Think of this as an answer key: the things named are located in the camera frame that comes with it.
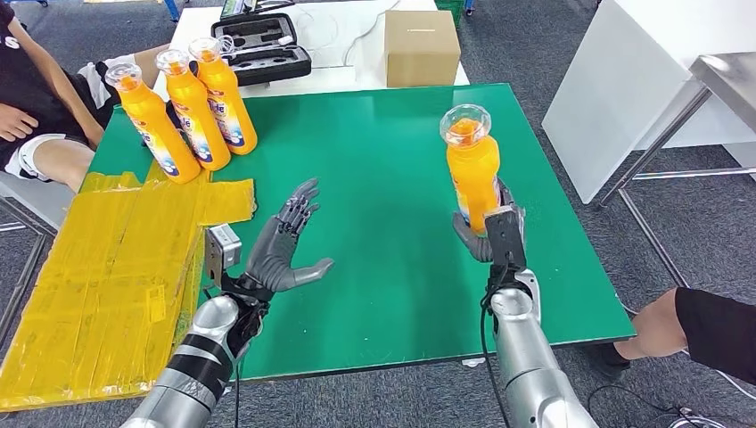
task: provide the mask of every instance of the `yellow tape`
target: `yellow tape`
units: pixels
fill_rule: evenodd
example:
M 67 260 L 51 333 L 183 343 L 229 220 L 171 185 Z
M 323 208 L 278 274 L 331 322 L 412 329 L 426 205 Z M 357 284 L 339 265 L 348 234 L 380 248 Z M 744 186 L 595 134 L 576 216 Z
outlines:
M 0 368 L 0 408 L 152 386 L 197 302 L 201 226 L 249 219 L 254 206 L 251 180 L 155 176 L 142 187 L 132 174 L 87 176 Z

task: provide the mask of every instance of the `cardboard box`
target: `cardboard box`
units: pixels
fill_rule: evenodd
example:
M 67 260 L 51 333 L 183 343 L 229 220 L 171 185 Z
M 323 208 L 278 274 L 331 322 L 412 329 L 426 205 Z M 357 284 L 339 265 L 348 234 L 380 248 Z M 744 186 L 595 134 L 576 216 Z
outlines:
M 387 11 L 386 86 L 453 85 L 459 40 L 449 11 Z

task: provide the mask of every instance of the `green tabletop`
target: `green tabletop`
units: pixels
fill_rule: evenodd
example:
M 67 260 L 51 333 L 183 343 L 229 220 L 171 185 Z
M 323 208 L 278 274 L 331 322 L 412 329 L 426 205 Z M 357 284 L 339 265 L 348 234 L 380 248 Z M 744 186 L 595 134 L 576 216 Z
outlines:
M 244 254 L 292 190 L 320 178 L 322 204 L 294 265 L 331 257 L 328 276 L 272 301 L 242 377 L 348 371 L 481 353 L 488 267 L 451 227 L 456 197 L 439 136 L 452 106 L 475 103 L 493 119 L 500 177 L 526 211 L 529 267 L 541 286 L 542 325 L 554 344 L 634 334 L 583 228 L 508 85 L 438 86 L 245 100 L 259 134 L 214 180 L 252 177 L 259 206 L 232 225 Z M 134 171 L 150 154 L 121 110 L 91 170 Z M 231 270 L 238 275 L 241 267 Z

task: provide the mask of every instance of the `robotic thumb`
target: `robotic thumb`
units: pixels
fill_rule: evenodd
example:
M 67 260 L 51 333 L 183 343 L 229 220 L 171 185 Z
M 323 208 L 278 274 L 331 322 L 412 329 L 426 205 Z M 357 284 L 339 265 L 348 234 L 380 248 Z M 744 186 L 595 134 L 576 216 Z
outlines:
M 486 263 L 494 259 L 489 238 L 476 235 L 467 225 L 461 212 L 454 213 L 452 226 L 460 241 L 476 260 Z
M 294 284 L 290 288 L 299 287 L 300 285 L 309 284 L 321 279 L 332 266 L 333 259 L 325 258 L 320 259 L 314 266 L 294 269 Z

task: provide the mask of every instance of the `orange bottle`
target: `orange bottle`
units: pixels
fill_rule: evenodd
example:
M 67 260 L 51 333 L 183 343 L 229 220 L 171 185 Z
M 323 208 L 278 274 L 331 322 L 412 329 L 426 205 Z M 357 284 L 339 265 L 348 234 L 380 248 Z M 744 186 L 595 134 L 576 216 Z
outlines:
M 228 149 L 247 154 L 258 145 L 258 135 L 239 94 L 239 80 L 221 59 L 220 51 L 221 43 L 213 37 L 198 38 L 189 44 L 189 53 L 197 59 L 198 77 L 208 88 L 208 103 Z
M 142 70 L 129 63 L 116 64 L 105 73 L 118 90 L 123 110 L 168 178 L 183 184 L 200 174 L 200 164 L 165 112 L 165 103 L 142 81 Z
M 197 160 L 210 171 L 223 168 L 231 160 L 231 153 L 208 106 L 208 90 L 189 71 L 189 56 L 168 49 L 158 53 L 155 63 L 165 73 L 170 101 Z
M 485 215 L 501 205 L 498 144 L 490 130 L 489 113 L 473 104 L 447 111 L 440 123 L 459 210 L 478 235 L 486 234 Z

